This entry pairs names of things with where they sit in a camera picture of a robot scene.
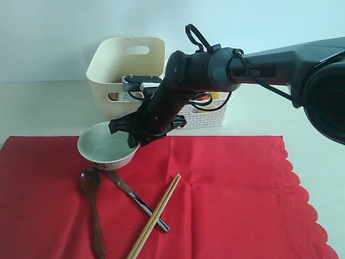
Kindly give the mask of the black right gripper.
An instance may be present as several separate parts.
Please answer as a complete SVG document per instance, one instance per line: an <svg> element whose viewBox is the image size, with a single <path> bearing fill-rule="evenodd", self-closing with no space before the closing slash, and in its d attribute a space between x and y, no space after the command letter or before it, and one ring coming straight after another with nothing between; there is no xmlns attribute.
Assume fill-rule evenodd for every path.
<svg viewBox="0 0 345 259"><path fill-rule="evenodd" d="M185 117L178 113L193 94L189 91L158 88L151 97L145 98L137 111L112 119L108 124L109 130L112 134L119 131L129 133L129 148L135 148L138 143L142 147L146 146L187 124Z"/></svg>

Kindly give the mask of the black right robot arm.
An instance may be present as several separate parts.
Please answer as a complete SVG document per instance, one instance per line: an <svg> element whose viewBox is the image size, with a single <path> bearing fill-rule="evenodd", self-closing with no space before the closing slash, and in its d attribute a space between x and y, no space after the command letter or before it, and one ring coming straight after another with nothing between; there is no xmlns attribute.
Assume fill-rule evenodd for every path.
<svg viewBox="0 0 345 259"><path fill-rule="evenodd" d="M234 92L258 84L302 107L313 127L344 143L344 38L331 38L245 54L216 47L172 53L156 91L137 111L113 119L111 133L127 132L128 145L145 146L185 125L180 110L196 93Z"/></svg>

